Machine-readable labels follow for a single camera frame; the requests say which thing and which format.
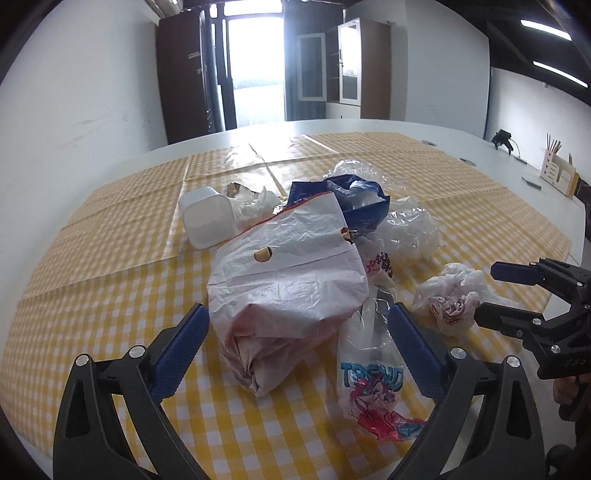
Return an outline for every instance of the white container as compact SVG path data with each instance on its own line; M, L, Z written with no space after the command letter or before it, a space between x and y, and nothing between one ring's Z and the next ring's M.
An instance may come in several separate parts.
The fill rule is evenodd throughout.
M197 250L213 247L236 236L236 220L230 199L211 187L187 192L178 200L189 241Z

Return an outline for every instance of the fluorescent light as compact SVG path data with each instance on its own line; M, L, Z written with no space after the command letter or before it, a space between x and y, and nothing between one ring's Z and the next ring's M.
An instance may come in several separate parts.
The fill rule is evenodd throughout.
M541 30L542 32L552 33L552 35L556 35L556 36L563 38L565 40L572 40L568 33L564 32L562 30L558 30L558 28L549 27L548 25L543 25L541 23L536 23L536 22L530 22L529 20L522 20L521 25L523 25L524 27L535 28L536 30Z
M578 83L579 85L582 85L585 88L587 88L587 84L584 81L579 80L577 77L573 77L572 75L569 75L568 73L565 73L562 70L555 69L554 67L549 67L547 65L544 65L543 63L540 63L539 61L535 61L534 65L536 67L542 67L543 69L549 70L554 73L558 73L558 75L562 75L563 77L566 77L569 80L572 80L573 82Z

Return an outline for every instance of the ceiling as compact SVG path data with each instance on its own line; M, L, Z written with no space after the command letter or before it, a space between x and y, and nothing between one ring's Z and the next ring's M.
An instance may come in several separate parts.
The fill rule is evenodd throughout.
M491 66L510 70L546 82L591 105L591 62L585 61L581 51L589 48L591 32L591 2L563 1L563 13L575 20L572 29L561 28L542 4L551 10L557 2L544 0L439 0L451 8L489 38ZM560 30L567 30L573 41L521 25L521 19L535 21ZM587 83L585 88L556 73L533 65L538 61L555 67Z

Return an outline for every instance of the transparent plastic bag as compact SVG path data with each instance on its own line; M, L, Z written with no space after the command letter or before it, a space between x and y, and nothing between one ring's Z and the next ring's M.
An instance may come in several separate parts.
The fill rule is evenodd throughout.
M482 270L448 263L437 277L417 287L411 311L426 323L435 320L443 335L456 336L474 325L474 311L483 302L519 308L519 303L495 294Z
M390 195L393 199L409 195L406 187L407 179L403 177L394 177L391 179L382 174L369 162L361 162L352 158L341 160L324 178L327 179L328 177L337 177L339 175L357 175L364 180L375 181L380 184L384 193Z
M347 190L337 185L335 182L328 180L326 186L335 194L335 197L343 210L354 210L384 201L383 198L379 197L379 187L375 183L355 180L349 186L349 190Z
M390 259L396 262L426 260L439 247L435 218L409 196L390 200L390 212L368 238L381 239Z
M226 188L232 212L239 232L245 232L253 225L273 215L280 200L265 187L261 193L253 192L244 185L231 183Z
M394 291L370 287L360 312L339 333L337 393L346 417L378 440L402 442L418 436L425 422L406 419L395 411L402 388L402 357L388 332L388 310Z
M383 242L384 251L391 261L426 260L435 253L439 247L436 219L411 195L405 178L391 179L371 163L354 159L341 160L325 178L343 174L375 181L384 193L391 196L388 215L375 232L366 235L376 244Z

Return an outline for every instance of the plastic bag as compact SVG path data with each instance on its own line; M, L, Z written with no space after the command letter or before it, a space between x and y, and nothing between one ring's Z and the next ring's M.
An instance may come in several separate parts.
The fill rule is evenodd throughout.
M332 193L286 208L222 245L207 284L212 328L237 382L257 397L334 335L368 296Z
M327 179L326 186L335 194L343 211L353 210L384 201L384 199L379 196L379 185L372 181L354 180L347 190Z
M384 194L379 184L367 182L356 175L341 175L322 181L294 181L291 184L288 206L319 193L329 192L329 182L343 211L347 227L355 235L373 232L386 217L390 197ZM350 188L354 184L356 188L351 192ZM372 191L376 192L381 201L364 205L364 202L372 198Z
M418 436L425 422L394 409L402 388L402 357L388 333L395 293L370 287L369 298L341 328L337 351L337 393L346 417L378 440L402 442Z
M355 239L355 246L365 267L368 282L389 289L394 289L392 263L382 239L370 240L365 236Z
M226 192L239 232L244 232L252 225L269 218L273 215L275 207L280 204L277 195L265 187L261 193L257 193L239 183L231 183L227 186Z
M375 244L382 242L391 261L405 262L430 258L439 247L437 222L410 194L402 177L391 179L371 163L341 160L327 176L353 174L377 182L391 196L389 213L374 232L365 236Z
M376 167L369 162L361 162L352 158L348 160L341 160L338 162L332 171L328 172L324 178L337 177L339 175L357 175L367 181L374 181L378 183L386 195L390 195L393 199L406 197L409 195L407 179L403 177L394 177L393 179L382 174Z
M396 262L426 260L439 247L437 222L413 197L390 201L390 212L368 238L384 243Z
M418 286L411 311L427 323L434 319L443 335L456 336L474 325L474 311L483 302L519 308L517 302L494 293L482 270L448 263L439 276Z

